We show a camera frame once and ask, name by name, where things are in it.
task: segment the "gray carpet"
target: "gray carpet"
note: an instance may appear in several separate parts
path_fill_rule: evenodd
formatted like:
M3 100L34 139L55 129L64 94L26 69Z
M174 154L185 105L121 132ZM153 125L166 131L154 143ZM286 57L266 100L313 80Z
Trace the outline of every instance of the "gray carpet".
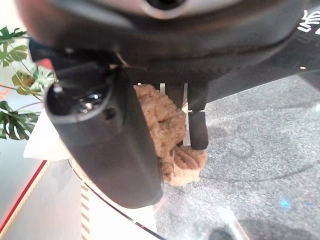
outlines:
M252 240L320 239L320 92L298 76L207 104L200 182L164 186L156 213L169 240L218 239L218 207Z

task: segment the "green plant leaf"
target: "green plant leaf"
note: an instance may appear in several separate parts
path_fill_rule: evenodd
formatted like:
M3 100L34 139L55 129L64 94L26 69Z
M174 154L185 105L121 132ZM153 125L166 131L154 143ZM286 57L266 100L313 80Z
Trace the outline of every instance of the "green plant leaf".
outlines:
M13 61L22 61L23 59L27 59L27 46L16 46L13 47L10 51L8 51L8 46L8 42L4 42L2 44L2 50L0 49L0 65L2 64L4 68L9 66Z
M12 112L11 107L9 107L7 101L0 101L0 109L6 110L7 112Z
M21 60L27 59L28 47L26 45L16 46L8 53L8 55L14 61L21 61Z
M0 138L7 139L9 137L13 140L28 140L29 135L27 132L32 133L35 123L38 121L38 115L35 113L19 114L17 111L12 111L6 101L0 102L0 108L7 111L0 111L0 124L3 125L0 128Z
M2 64L2 66L5 68L7 66L9 66L10 63L12 63L14 60L12 59L12 57L10 57L8 55L8 46L9 44L7 42L2 44L2 49L0 49L0 66Z
M4 28L0 29L0 44L4 41L12 40L13 38L18 38L25 35L26 31L20 31L20 28L15 28L13 32L9 32L8 28L5 26Z
M0 127L0 139L7 139L6 132Z
M16 74L12 76L11 80L14 86L20 86L17 89L17 93L22 95L30 94L30 90L26 88L31 87L36 81L33 76L21 71L17 71Z

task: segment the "black cylindrical part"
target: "black cylindrical part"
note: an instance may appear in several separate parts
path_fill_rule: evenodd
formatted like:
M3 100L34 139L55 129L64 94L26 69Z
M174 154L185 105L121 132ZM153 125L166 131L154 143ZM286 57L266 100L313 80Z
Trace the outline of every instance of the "black cylindrical part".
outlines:
M125 208L155 204L162 197L162 174L135 90L121 70L109 74L103 90L84 98L88 102L66 96L72 104L61 115L55 106L68 100L59 96L65 90L53 85L45 110L75 160L105 195Z

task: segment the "camera lens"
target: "camera lens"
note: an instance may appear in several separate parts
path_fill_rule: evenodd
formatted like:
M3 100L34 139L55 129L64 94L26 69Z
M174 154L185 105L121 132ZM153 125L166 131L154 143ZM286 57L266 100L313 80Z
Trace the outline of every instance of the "camera lens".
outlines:
M148 4L159 10L172 10L179 7L186 0L146 0Z

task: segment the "tan plush toy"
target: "tan plush toy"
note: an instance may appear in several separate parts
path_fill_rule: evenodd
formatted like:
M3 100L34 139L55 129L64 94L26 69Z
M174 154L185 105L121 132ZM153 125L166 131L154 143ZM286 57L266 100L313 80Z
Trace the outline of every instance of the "tan plush toy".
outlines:
M135 85L134 89L162 164L164 181L173 186L198 181L206 151L177 146L186 135L186 114L152 85Z

